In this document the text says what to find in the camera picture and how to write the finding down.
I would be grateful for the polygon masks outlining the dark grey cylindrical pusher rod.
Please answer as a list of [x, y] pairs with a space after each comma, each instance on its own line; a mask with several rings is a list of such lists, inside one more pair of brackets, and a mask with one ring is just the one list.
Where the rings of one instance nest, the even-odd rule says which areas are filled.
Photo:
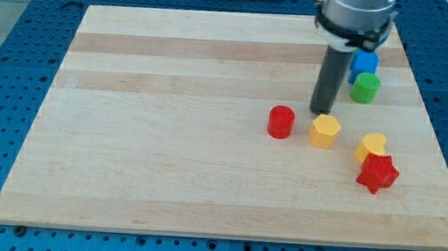
[[331, 112], [352, 56], [352, 51], [337, 51], [331, 46], [327, 48], [309, 103], [313, 114]]

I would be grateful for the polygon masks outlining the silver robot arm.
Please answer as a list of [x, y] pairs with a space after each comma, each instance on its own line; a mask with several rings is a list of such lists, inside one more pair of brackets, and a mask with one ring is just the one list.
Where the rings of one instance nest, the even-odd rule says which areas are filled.
[[372, 52], [390, 35], [397, 0], [315, 0], [315, 26], [328, 42], [309, 110], [329, 114], [355, 50]]

